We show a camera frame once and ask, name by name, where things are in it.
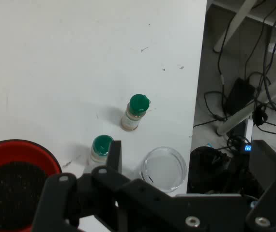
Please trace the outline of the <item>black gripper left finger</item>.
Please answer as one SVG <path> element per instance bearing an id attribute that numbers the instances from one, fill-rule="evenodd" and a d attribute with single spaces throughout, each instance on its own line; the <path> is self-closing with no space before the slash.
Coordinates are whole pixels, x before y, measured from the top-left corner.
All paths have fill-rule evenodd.
<path id="1" fill-rule="evenodd" d="M 120 173 L 122 144 L 111 143 L 106 165 L 76 177 L 50 176 L 32 224 L 35 232 L 77 232 L 81 218 L 94 216 L 110 232 L 206 232 L 192 197 L 170 197 L 141 179 Z"/>

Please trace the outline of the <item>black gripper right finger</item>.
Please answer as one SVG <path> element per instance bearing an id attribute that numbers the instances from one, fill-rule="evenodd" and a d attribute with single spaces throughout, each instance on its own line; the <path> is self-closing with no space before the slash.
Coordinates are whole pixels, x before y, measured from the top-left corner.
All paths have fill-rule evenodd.
<path id="1" fill-rule="evenodd" d="M 263 140 L 253 140 L 249 170 L 263 194 L 246 216 L 250 232 L 276 232 L 276 152 Z"/>

